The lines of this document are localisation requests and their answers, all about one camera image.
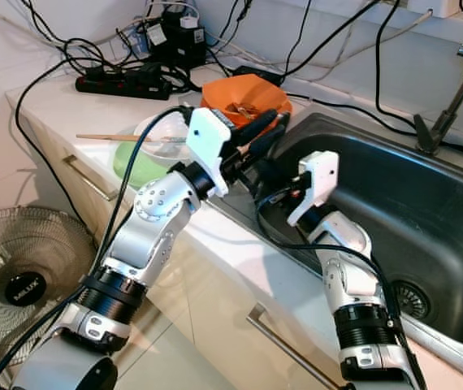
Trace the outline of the black power brick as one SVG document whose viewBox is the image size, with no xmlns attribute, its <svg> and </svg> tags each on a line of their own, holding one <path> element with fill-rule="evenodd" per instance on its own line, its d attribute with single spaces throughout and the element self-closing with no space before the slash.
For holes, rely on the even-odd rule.
<svg viewBox="0 0 463 390">
<path fill-rule="evenodd" d="M 273 73 L 272 71 L 266 71 L 264 68 L 246 66 L 246 64 L 241 64 L 239 67 L 232 68 L 229 73 L 234 76 L 255 75 L 276 86 L 281 86 L 283 85 L 283 82 L 286 81 L 286 77 L 284 77 L 284 75 Z"/>
</svg>

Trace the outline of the orange bowl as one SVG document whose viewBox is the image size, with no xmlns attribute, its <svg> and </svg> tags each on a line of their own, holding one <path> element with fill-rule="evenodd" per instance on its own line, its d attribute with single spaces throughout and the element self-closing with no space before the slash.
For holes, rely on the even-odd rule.
<svg viewBox="0 0 463 390">
<path fill-rule="evenodd" d="M 232 102 L 246 103 L 261 109 L 277 109 L 280 114 L 291 114 L 293 105 L 288 95 L 276 85 L 262 80 L 255 75 L 231 76 L 206 83 L 201 88 L 201 106 L 219 109 Z M 227 116 L 237 127 L 250 122 L 251 119 Z"/>
</svg>

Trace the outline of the metal faucet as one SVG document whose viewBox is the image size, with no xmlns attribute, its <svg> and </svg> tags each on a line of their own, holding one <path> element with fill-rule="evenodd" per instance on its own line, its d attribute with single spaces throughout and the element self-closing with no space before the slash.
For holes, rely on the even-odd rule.
<svg viewBox="0 0 463 390">
<path fill-rule="evenodd" d="M 463 44 L 459 45 L 456 55 L 463 58 Z M 418 151 L 425 154 L 433 155 L 437 152 L 443 140 L 448 134 L 450 127 L 457 119 L 459 108 L 463 103 L 463 75 L 462 82 L 456 90 L 449 105 L 440 112 L 439 118 L 433 123 L 432 127 L 426 125 L 424 119 L 420 115 L 414 116 L 414 129 L 416 129 L 416 137 L 418 140 Z"/>
</svg>

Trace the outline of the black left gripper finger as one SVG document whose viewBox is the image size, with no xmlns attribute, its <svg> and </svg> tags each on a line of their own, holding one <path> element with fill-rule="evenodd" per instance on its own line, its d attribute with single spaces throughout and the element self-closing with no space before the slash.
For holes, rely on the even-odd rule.
<svg viewBox="0 0 463 390">
<path fill-rule="evenodd" d="M 239 127 L 234 132 L 234 141 L 253 141 L 257 135 L 266 130 L 280 116 L 277 109 L 268 109 L 260 115 L 255 116 L 249 123 Z"/>
<path fill-rule="evenodd" d="M 260 135 L 254 138 L 244 152 L 244 161 L 253 161 L 265 155 L 281 135 L 286 132 L 289 118 L 278 118 Z"/>
</svg>

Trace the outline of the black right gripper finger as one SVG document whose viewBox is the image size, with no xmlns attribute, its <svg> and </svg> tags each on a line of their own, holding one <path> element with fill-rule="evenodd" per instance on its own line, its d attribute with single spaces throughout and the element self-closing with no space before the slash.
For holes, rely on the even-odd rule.
<svg viewBox="0 0 463 390">
<path fill-rule="evenodd" d="M 248 193 L 254 200 L 267 196 L 268 193 L 271 193 L 271 190 L 274 189 L 273 184 L 258 184 L 257 175 L 253 167 L 248 168 L 244 171 L 244 185 L 246 186 Z"/>
<path fill-rule="evenodd" d="M 258 184 L 286 184 L 288 173 L 270 157 L 258 159 L 253 165 Z"/>
</svg>

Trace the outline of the stainless steel sink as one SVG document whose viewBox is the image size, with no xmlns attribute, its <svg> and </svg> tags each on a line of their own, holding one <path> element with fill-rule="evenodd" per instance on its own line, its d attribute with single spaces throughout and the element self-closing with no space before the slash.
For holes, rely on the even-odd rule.
<svg viewBox="0 0 463 390">
<path fill-rule="evenodd" d="M 264 156 L 288 173 L 273 190 L 314 151 L 339 153 L 329 206 L 372 238 L 406 334 L 463 374 L 463 168 L 312 114 Z"/>
</svg>

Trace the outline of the white bowl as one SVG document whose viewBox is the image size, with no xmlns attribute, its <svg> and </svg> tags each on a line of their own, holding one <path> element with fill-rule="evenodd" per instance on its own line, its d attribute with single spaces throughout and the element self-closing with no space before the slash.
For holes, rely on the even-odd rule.
<svg viewBox="0 0 463 390">
<path fill-rule="evenodd" d="M 184 122 L 182 115 L 169 114 L 164 116 L 164 118 L 159 119 L 157 123 L 151 126 L 149 133 L 146 135 L 146 140 L 149 140 L 150 138 L 153 138 L 153 140 L 161 140 L 163 137 L 186 137 L 188 135 L 188 131 L 189 127 Z M 140 153 L 146 155 L 153 160 L 154 163 L 160 164 L 162 167 L 171 167 L 175 163 L 191 158 L 190 152 L 189 155 L 183 159 L 158 158 L 142 151 L 141 146 Z"/>
</svg>

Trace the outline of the green plate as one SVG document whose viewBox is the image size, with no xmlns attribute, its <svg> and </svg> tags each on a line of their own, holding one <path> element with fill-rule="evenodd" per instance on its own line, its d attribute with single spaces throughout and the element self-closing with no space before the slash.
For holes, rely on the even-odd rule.
<svg viewBox="0 0 463 390">
<path fill-rule="evenodd" d="M 118 142 L 112 163 L 117 177 L 124 176 L 134 145 L 135 142 L 131 141 Z M 176 155 L 170 154 L 161 142 L 144 141 L 132 164 L 130 186 L 138 189 L 147 182 L 163 177 L 175 163 Z"/>
</svg>

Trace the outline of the cream kitchen cabinet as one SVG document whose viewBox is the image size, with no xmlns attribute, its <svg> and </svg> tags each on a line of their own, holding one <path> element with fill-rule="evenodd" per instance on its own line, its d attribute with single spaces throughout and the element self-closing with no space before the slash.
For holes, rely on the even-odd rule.
<svg viewBox="0 0 463 390">
<path fill-rule="evenodd" d="M 180 109 L 187 125 L 193 109 L 187 106 Z M 224 378 L 234 380 L 238 390 L 286 390 L 294 374 L 308 375 L 309 385 L 321 386 L 247 322 L 249 311 L 262 301 L 246 286 L 236 285 L 224 271 L 232 257 L 245 253 L 247 244 L 235 237 L 240 230 L 238 223 L 219 218 L 212 205 L 214 198 L 206 198 L 191 216 L 175 238 L 163 267 L 165 271 L 172 262 L 182 264 L 182 297 L 188 305 L 196 349 Z M 163 271 L 147 290 L 138 309 L 149 300 L 149 293 Z M 112 390 L 121 378 L 114 361 L 114 356 L 120 352 L 112 354 L 116 367 Z"/>
</svg>

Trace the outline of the black adapter box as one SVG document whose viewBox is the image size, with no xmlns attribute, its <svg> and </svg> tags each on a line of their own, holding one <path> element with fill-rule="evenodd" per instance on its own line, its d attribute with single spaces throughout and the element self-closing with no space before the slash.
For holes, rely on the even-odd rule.
<svg viewBox="0 0 463 390">
<path fill-rule="evenodd" d="M 184 70 L 205 66 L 208 56 L 205 32 L 199 26 L 198 16 L 190 14 L 187 8 L 164 10 L 146 22 L 149 59 Z"/>
</svg>

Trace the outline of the black power strip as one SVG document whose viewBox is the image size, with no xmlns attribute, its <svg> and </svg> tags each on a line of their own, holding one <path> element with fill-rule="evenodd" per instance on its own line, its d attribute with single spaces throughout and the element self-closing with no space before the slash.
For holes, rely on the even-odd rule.
<svg viewBox="0 0 463 390">
<path fill-rule="evenodd" d="M 167 100 L 175 88 L 158 70 L 107 71 L 101 66 L 87 68 L 73 86 L 81 93 L 150 100 Z"/>
</svg>

